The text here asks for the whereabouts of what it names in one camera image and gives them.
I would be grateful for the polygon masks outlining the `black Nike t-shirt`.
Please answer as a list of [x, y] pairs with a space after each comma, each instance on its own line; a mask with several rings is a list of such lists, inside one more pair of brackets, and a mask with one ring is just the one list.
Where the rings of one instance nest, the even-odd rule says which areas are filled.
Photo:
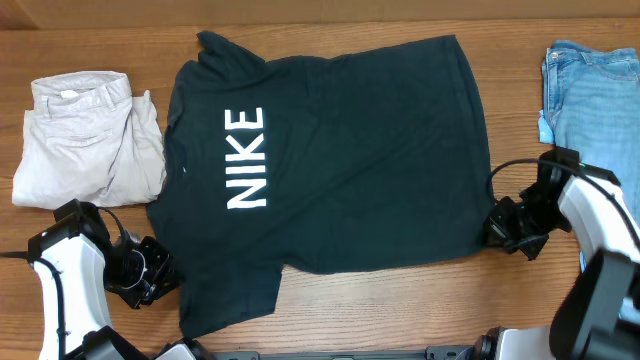
[[489, 145], [454, 36], [272, 61], [198, 39], [147, 209], [181, 276], [185, 336], [271, 314], [285, 266], [374, 271], [480, 250]]

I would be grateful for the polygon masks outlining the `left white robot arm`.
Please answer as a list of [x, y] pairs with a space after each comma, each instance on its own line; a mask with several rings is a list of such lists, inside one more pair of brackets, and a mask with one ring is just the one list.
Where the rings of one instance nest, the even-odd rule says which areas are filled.
[[104, 208], [77, 199], [54, 212], [53, 226], [28, 242], [26, 260], [39, 277], [44, 305], [43, 359], [142, 359], [118, 334], [106, 301], [148, 306], [176, 289], [173, 259], [154, 238], [122, 230], [112, 241]]

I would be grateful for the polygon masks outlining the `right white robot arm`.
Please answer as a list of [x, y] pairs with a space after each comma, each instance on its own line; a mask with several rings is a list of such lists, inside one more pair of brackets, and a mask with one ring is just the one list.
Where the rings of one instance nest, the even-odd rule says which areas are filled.
[[497, 201], [484, 242], [534, 260], [550, 232], [575, 234], [583, 270], [548, 327], [496, 327], [469, 359], [639, 360], [639, 227], [610, 170], [555, 147], [534, 160], [536, 182], [519, 201]]

